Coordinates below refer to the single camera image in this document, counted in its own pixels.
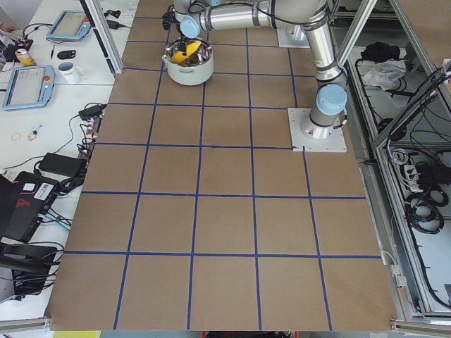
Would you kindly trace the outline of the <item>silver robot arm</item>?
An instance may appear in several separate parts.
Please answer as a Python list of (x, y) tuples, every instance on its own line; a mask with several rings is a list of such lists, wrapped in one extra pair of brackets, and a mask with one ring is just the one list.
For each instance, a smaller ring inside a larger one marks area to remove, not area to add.
[(251, 27), (274, 30), (300, 26), (316, 67), (315, 106), (301, 122), (303, 133), (326, 139), (347, 103), (345, 74), (339, 66), (328, 22), (326, 1), (174, 1), (173, 12), (181, 34), (194, 39), (201, 32)]

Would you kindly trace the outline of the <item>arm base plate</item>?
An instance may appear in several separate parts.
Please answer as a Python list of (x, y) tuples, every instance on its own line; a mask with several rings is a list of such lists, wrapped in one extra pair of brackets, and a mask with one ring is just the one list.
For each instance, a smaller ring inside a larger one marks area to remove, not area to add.
[(278, 46), (282, 48), (308, 49), (309, 43), (304, 28), (300, 25), (277, 29)]
[(340, 119), (328, 127), (319, 127), (310, 121), (310, 108), (289, 108), (288, 122), (293, 151), (314, 153), (345, 153), (347, 151)]

